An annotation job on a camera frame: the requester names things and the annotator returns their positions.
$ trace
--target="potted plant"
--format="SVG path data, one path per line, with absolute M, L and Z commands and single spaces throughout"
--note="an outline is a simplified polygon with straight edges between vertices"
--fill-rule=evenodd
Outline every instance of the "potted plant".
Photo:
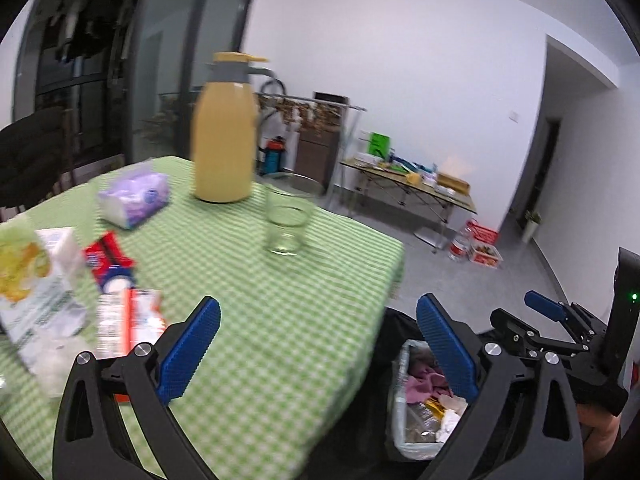
M 536 229 L 542 222 L 542 218 L 535 211 L 527 211 L 524 215 L 524 218 L 527 219 L 527 225 L 524 228 L 524 232 L 522 233 L 522 242 L 528 244 L 531 238 L 533 237 L 533 233 L 536 232 Z

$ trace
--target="white planter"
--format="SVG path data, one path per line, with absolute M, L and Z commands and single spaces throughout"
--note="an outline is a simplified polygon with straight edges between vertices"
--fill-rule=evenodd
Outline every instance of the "white planter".
M 536 232 L 540 224 L 536 224 L 535 222 L 529 220 L 527 222 L 527 226 L 524 228 L 524 232 L 522 233 L 522 243 L 528 244 L 529 241 L 533 238 L 533 233 Z

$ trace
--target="human hand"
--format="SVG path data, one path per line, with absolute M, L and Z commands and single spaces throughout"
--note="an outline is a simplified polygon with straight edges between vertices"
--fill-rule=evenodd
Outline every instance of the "human hand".
M 584 463 L 603 458 L 613 447 L 620 428 L 620 416 L 613 416 L 601 406 L 578 404 L 578 421 L 593 428 L 584 442 Z

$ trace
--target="green checkered tablecloth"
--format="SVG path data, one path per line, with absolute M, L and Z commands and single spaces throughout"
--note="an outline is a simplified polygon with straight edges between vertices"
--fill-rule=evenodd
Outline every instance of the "green checkered tablecloth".
M 167 323 L 184 320 L 206 295 L 222 309 L 220 330 L 172 412 L 220 479 L 292 478 L 364 378 L 385 300 L 401 278 L 402 244 L 318 210 L 305 252 L 277 256 L 264 249 L 262 186 L 242 202 L 212 205 L 192 196 L 189 161 L 164 157 L 154 167 L 169 174 L 172 202 L 131 232 L 115 229 L 137 262 L 138 284 L 162 290 Z M 95 204 L 112 176 L 29 210 L 33 226 L 73 226 L 87 246 L 113 229 Z M 89 309 L 82 335 L 93 345 L 98 290 L 88 271 L 76 296 Z M 44 397 L 5 337 L 0 373 L 11 388 L 0 416 L 49 479 L 58 402 Z M 121 409 L 143 465 L 161 475 L 132 409 Z

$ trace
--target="purple tissue pack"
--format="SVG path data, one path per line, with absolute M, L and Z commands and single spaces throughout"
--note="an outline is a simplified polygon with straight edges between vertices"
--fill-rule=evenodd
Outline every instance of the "purple tissue pack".
M 131 229 L 167 205 L 169 195 L 167 175 L 153 171 L 148 160 L 116 176 L 109 189 L 98 193 L 98 206 L 103 219 Z

